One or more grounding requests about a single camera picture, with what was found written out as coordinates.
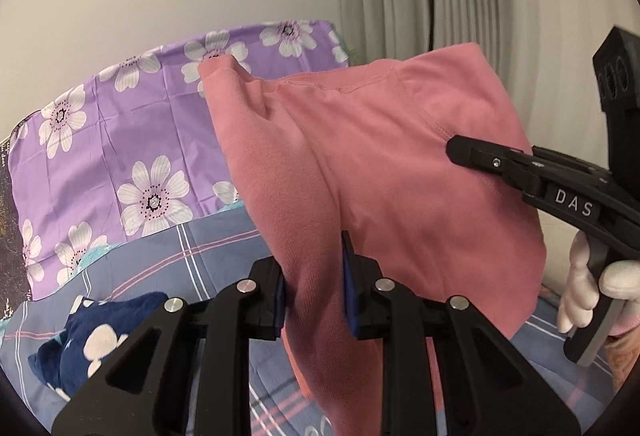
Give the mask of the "white gloved right hand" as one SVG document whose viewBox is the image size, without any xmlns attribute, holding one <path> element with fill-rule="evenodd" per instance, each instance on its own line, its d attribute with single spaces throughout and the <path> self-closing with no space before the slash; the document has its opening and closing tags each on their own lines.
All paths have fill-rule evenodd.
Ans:
<svg viewBox="0 0 640 436">
<path fill-rule="evenodd" d="M 602 295 L 624 302 L 610 334 L 621 336 L 639 326 L 639 271 L 634 260 L 608 265 L 599 278 L 593 276 L 588 262 L 593 249 L 587 236 L 578 231 L 570 247 L 570 271 L 565 281 L 556 326 L 561 333 L 585 328 Z"/>
</svg>

